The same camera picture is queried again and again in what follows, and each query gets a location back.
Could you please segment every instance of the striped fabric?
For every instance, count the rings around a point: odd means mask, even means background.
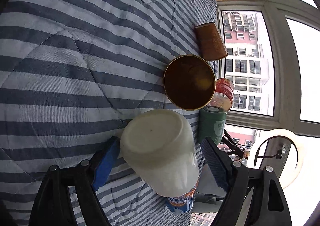
[[[50,165],[90,159],[138,114],[173,109],[195,134],[198,111],[170,103],[162,75],[173,58],[199,54],[194,27],[215,18],[216,0],[9,1],[0,15],[0,199],[18,225],[28,225]],[[196,151],[201,169],[197,142]],[[173,215],[121,157],[97,196],[112,225],[190,221]]]

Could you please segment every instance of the metal bolt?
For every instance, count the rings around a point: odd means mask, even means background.
[[[272,172],[272,171],[273,171],[273,168],[272,168],[271,166],[267,165],[267,166],[266,166],[266,170],[267,170],[268,172]]]
[[[57,165],[52,165],[49,167],[50,171],[57,170],[58,166]]]
[[[233,165],[234,165],[235,167],[241,167],[241,162],[239,162],[239,161],[233,161]]]
[[[87,165],[89,165],[89,163],[90,163],[90,161],[88,159],[85,159],[85,160],[81,161],[81,165],[82,166],[87,166]]]

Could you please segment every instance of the red and clear plastic container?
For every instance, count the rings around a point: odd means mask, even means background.
[[[230,111],[233,105],[234,89],[235,86],[230,80],[218,79],[215,93],[208,105],[221,107],[226,112]]]

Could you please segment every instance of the white cup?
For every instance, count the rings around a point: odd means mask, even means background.
[[[187,119],[165,109],[135,117],[120,140],[124,160],[159,195],[178,197],[199,177],[193,133]]]

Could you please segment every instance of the green canister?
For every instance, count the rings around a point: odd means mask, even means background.
[[[216,145],[221,142],[227,113],[217,106],[205,106],[200,109],[198,141],[211,137]]]

